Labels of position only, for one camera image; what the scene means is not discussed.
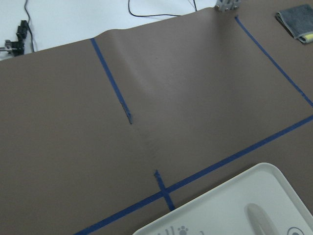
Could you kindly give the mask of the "white ceramic spoon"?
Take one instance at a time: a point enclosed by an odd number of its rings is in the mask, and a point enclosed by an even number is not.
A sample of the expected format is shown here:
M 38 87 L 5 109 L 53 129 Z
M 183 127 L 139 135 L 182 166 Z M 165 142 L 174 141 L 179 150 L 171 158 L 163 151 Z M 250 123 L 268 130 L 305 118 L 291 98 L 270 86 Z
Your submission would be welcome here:
M 255 235 L 279 235 L 278 229 L 261 206 L 247 204 L 246 215 Z

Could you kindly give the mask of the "white bear tray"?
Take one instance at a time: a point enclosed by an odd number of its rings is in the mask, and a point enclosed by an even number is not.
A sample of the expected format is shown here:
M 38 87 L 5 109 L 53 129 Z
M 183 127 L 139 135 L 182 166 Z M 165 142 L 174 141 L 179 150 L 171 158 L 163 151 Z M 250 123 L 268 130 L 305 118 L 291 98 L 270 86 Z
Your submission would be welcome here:
M 269 215 L 280 235 L 310 235 L 313 216 L 274 165 L 260 163 L 137 230 L 139 235 L 254 235 L 246 205 Z

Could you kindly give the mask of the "black tripod stick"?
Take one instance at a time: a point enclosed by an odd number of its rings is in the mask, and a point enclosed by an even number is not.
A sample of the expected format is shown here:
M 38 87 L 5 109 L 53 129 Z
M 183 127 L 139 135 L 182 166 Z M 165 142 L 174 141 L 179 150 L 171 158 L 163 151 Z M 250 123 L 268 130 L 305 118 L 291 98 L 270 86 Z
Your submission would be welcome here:
M 31 29 L 27 20 L 21 20 L 20 25 L 17 29 L 17 40 L 10 41 L 5 40 L 4 47 L 0 48 L 1 52 L 7 52 L 7 54 L 14 57 L 24 55 L 25 43 L 24 41 L 27 38 L 27 34 L 31 33 Z

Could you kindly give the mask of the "grey folded cloth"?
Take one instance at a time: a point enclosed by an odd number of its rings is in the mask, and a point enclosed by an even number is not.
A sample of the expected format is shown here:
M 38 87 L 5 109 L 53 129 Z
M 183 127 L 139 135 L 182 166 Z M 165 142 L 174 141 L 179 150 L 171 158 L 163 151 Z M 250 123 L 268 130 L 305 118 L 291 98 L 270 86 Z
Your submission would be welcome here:
M 278 11 L 276 19 L 301 43 L 313 42 L 313 8 L 303 4 Z

